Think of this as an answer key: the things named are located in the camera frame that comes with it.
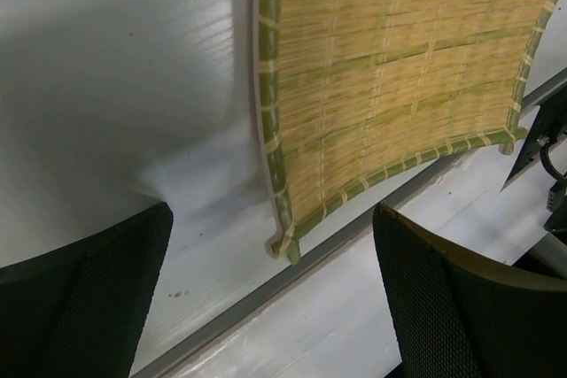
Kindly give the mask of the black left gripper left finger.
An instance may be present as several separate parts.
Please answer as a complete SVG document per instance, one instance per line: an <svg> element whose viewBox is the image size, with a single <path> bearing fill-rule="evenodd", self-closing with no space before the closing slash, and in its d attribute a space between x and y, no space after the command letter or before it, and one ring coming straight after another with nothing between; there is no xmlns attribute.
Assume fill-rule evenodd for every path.
<svg viewBox="0 0 567 378"><path fill-rule="evenodd" d="M165 203L1 270L3 377L127 377L173 226Z"/></svg>

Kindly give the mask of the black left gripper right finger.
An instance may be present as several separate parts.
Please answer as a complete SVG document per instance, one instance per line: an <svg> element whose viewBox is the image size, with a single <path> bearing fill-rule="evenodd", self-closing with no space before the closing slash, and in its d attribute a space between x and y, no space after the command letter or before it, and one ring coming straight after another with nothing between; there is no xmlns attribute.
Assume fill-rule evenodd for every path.
<svg viewBox="0 0 567 378"><path fill-rule="evenodd" d="M566 281L507 266L386 204L372 220L400 350L393 377L564 377Z"/></svg>

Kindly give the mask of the woven bamboo tray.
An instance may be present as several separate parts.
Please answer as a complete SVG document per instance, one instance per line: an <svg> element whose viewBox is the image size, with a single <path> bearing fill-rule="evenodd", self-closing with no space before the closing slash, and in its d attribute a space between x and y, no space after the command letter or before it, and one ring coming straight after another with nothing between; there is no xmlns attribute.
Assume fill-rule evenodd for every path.
<svg viewBox="0 0 567 378"><path fill-rule="evenodd" d="M253 0L254 95L277 231L312 229L373 186L527 132L532 62L558 0Z"/></svg>

